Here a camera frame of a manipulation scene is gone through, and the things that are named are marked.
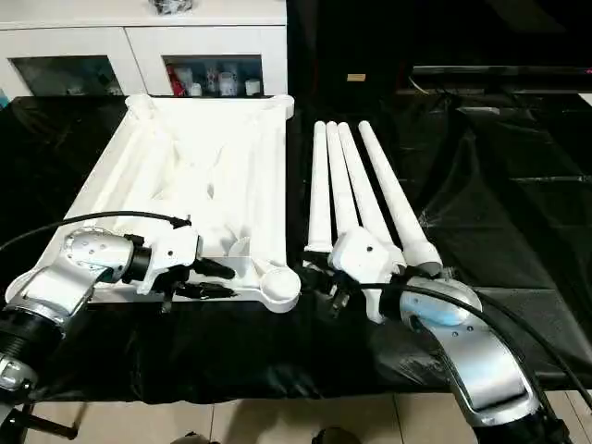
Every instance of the white floor tile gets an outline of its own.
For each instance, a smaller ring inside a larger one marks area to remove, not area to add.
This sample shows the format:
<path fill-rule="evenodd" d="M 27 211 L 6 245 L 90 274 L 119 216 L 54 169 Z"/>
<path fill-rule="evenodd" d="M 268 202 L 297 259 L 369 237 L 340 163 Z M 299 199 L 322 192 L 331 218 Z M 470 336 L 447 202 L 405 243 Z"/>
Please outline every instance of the white floor tile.
<path fill-rule="evenodd" d="M 475 434 L 456 400 L 445 393 L 395 395 L 405 444 L 473 444 Z"/>
<path fill-rule="evenodd" d="M 352 432 L 364 444 L 401 444 L 392 398 L 387 395 L 217 404 L 212 440 L 222 444 L 310 444 L 329 426 Z"/>
<path fill-rule="evenodd" d="M 577 414 L 578 420 L 586 433 L 588 441 L 592 442 L 592 412 L 590 412 L 590 409 L 577 391 L 569 390 L 565 393 L 573 406 L 573 410 Z"/>
<path fill-rule="evenodd" d="M 82 404 L 43 402 L 34 414 L 71 425 Z M 77 444 L 168 444 L 188 432 L 209 438 L 213 406 L 187 402 L 147 405 L 142 402 L 92 402 L 80 424 Z M 64 444 L 62 438 L 31 430 L 27 444 Z"/>

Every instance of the white cabinet top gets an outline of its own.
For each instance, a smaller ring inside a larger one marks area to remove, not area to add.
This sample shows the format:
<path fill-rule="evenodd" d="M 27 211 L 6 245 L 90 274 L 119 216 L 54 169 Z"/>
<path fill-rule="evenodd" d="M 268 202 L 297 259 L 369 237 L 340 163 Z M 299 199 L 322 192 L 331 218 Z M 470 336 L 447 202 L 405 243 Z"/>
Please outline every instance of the white cabinet top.
<path fill-rule="evenodd" d="M 0 30 L 286 23 L 285 0 L 193 0 L 193 10 L 174 16 L 158 16 L 148 0 L 0 0 Z"/>

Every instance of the glass cabinet door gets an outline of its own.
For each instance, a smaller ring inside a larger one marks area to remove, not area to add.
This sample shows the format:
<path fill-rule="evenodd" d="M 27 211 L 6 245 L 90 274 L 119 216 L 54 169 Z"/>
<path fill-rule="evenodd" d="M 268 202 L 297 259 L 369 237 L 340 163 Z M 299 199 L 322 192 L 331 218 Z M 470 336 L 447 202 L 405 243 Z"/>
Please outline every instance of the glass cabinet door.
<path fill-rule="evenodd" d="M 288 91 L 282 26 L 127 28 L 149 94 L 254 97 Z"/>
<path fill-rule="evenodd" d="M 9 100 L 145 93 L 123 28 L 0 31 L 0 88 Z"/>
<path fill-rule="evenodd" d="M 10 61 L 33 95 L 122 95 L 106 55 L 15 57 Z"/>
<path fill-rule="evenodd" d="M 165 55 L 175 96 L 256 97 L 263 93 L 259 55 Z"/>

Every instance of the black tablecloth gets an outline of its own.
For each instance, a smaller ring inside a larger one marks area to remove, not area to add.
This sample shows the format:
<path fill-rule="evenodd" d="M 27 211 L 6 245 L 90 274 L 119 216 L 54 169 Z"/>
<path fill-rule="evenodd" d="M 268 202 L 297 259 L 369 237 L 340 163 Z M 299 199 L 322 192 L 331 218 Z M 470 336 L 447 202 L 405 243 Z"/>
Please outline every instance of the black tablecloth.
<path fill-rule="evenodd" d="M 567 95 L 402 96 L 358 114 L 297 106 L 287 142 L 292 265 L 307 230 L 315 120 L 366 118 L 449 271 L 528 320 L 592 388 L 592 107 Z M 21 98 L 0 112 L 2 240 L 66 213 L 125 112 L 117 98 Z M 0 284 L 31 267 L 48 239 L 3 252 Z M 158 312 L 151 303 L 87 308 L 34 398 L 213 402 L 448 389 L 425 344 L 400 323 L 371 324 L 362 298 L 337 320 L 309 290 L 287 314 L 255 302 Z M 532 340 L 491 314 L 546 388 L 568 388 Z"/>

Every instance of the white plastic tube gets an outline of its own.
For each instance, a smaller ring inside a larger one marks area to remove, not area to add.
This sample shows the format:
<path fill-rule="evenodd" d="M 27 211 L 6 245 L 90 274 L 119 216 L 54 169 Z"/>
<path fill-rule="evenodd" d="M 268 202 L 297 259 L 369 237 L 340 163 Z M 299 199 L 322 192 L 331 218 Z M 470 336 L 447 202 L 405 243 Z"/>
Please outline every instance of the white plastic tube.
<path fill-rule="evenodd" d="M 327 123 L 327 145 L 329 151 L 329 164 L 331 166 L 331 188 L 333 189 L 333 202 L 335 204 L 335 221 L 337 234 L 340 236 L 350 229 L 359 227 L 358 215 L 355 212 L 352 187 L 348 170 L 343 158 L 341 141 L 337 123 Z"/>
<path fill-rule="evenodd" d="M 442 269 L 438 250 L 426 239 L 372 127 L 368 122 L 363 121 L 358 128 L 401 239 L 407 264 L 422 268 L 430 276 L 438 274 Z"/>
<path fill-rule="evenodd" d="M 329 166 L 327 160 L 327 126 L 314 124 L 313 176 L 311 211 L 308 218 L 307 252 L 331 253 L 331 203 L 329 201 Z"/>
<path fill-rule="evenodd" d="M 341 148 L 343 148 L 343 155 L 345 156 L 345 162 L 350 173 L 355 202 L 358 203 L 362 225 L 385 246 L 390 255 L 393 272 L 400 273 L 407 266 L 407 263 L 401 249 L 394 244 L 390 237 L 387 223 L 382 216 L 378 201 L 372 190 L 372 185 L 366 175 L 358 148 L 355 146 L 350 126 L 345 122 L 341 122 L 338 124 L 338 130 Z"/>

